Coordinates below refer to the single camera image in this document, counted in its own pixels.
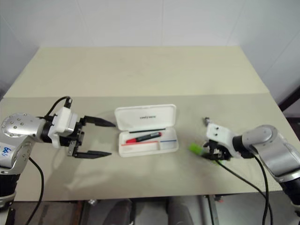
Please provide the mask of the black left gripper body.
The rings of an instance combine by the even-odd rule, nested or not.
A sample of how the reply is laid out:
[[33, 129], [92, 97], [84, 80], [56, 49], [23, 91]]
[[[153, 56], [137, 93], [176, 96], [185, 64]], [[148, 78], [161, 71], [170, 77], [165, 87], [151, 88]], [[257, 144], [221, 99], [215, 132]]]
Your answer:
[[67, 147], [67, 155], [70, 157], [85, 157], [85, 153], [78, 151], [79, 147], [83, 143], [84, 132], [83, 126], [86, 125], [85, 119], [80, 118], [79, 122], [76, 122], [73, 133], [63, 137], [60, 136], [60, 145]]

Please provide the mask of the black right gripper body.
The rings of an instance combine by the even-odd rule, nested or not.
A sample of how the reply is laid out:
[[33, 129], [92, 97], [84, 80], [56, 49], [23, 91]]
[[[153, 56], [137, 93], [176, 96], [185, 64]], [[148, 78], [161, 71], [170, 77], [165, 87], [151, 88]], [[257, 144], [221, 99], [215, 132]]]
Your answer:
[[212, 160], [229, 161], [232, 158], [228, 149], [223, 145], [220, 145], [216, 141], [211, 141], [211, 154], [212, 154]]

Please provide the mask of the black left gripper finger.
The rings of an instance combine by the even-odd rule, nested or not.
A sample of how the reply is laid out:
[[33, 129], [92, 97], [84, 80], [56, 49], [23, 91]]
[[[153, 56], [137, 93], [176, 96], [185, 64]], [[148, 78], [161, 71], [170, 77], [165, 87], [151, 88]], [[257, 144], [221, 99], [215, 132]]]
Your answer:
[[83, 158], [83, 159], [96, 159], [110, 156], [110, 152], [102, 152], [102, 151], [87, 151], [87, 152], [75, 152], [72, 156], [75, 158]]
[[81, 126], [86, 126], [87, 123], [94, 124], [95, 126], [100, 127], [116, 127], [116, 125], [112, 122], [104, 120], [102, 118], [91, 116], [84, 116], [83, 118], [81, 118]]

